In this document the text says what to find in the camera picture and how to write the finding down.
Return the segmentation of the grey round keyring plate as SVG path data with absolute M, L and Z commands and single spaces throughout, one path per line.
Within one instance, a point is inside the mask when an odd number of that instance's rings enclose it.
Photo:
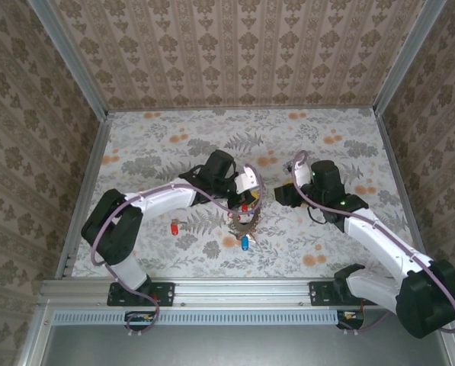
M 246 216 L 237 215 L 232 217 L 229 223 L 229 232 L 237 240 L 242 240 L 244 237 L 248 238 L 255 232 L 260 215 L 261 208 L 259 207 Z

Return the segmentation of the black wiring connector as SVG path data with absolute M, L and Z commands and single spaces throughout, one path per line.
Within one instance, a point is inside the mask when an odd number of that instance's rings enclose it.
M 364 314 L 359 310 L 338 310 L 337 319 L 338 324 L 336 326 L 343 330 L 360 329 L 364 324 Z
M 158 320 L 157 311 L 129 311 L 124 315 L 124 326 L 130 332 L 145 332 Z

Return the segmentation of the grey metal sheet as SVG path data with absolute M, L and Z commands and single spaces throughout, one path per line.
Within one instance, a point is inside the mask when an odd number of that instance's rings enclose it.
M 455 366 L 455 335 L 415 339 L 389 317 L 365 332 L 309 325 L 58 326 L 31 323 L 18 366 Z

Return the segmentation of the aluminium table end rail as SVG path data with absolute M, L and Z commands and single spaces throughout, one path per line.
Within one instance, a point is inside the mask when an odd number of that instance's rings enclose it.
M 166 111 L 256 111 L 256 110 L 350 110 L 350 109 L 367 109 L 375 111 L 374 106 L 370 105 L 284 105 L 284 106 L 220 106 L 220 107 L 187 107 L 187 108 L 136 108 L 136 109 L 110 109 L 107 111 L 107 116 L 116 113 L 128 112 L 166 112 Z

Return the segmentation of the aluminium table side rail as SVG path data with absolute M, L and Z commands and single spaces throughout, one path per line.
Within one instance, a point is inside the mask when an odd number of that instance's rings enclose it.
M 412 206 L 411 206 L 411 203 L 409 200 L 409 196 L 405 189 L 405 184 L 402 179 L 401 172 L 399 171 L 398 162 L 397 162 L 395 153 L 393 152 L 393 147 L 392 147 L 389 135 L 386 131 L 386 126 L 384 124 L 382 116 L 380 114 L 378 114 L 377 112 L 375 112 L 374 114 L 375 114 L 375 118 L 376 118 L 376 124 L 379 128 L 379 132 L 380 132 L 380 135 L 381 135 L 381 138 L 383 141 L 383 145 L 385 147 L 386 154 L 388 156 L 389 165 L 392 170 L 394 181 L 396 183 L 400 201 L 402 202 L 402 208 L 405 213 L 407 223 L 409 225 L 409 231 L 412 235 L 413 243 L 415 244 L 416 249 L 418 249 L 420 252 L 423 252 L 424 254 L 426 254 L 427 250 L 423 243 L 423 240 L 422 240 L 419 228 L 418 228 L 418 224 L 415 219 L 415 215 L 413 213 Z
M 100 171 L 101 161 L 104 151 L 109 141 L 112 124 L 112 116 L 99 124 L 97 135 L 91 150 L 87 168 L 82 181 L 82 186 L 78 195 L 78 200 L 66 235 L 62 254 L 56 269 L 55 279 L 69 277 L 75 263 L 76 253 L 81 242 L 81 229 L 86 221 L 88 209 L 91 205 L 91 199 L 94 194 L 98 173 Z

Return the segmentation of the aluminium frame post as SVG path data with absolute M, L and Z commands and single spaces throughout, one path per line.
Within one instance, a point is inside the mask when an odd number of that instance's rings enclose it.
M 397 88 L 402 83 L 418 51 L 429 35 L 432 27 L 442 12 L 447 0 L 425 0 L 409 35 L 402 45 L 399 55 L 386 77 L 375 102 L 373 111 L 376 117 L 381 117 L 391 102 Z
M 28 1 L 85 96 L 89 107 L 93 110 L 100 123 L 105 122 L 108 108 L 104 99 L 101 97 L 90 72 L 83 63 L 78 50 L 73 45 L 71 37 L 63 27 L 50 0 Z

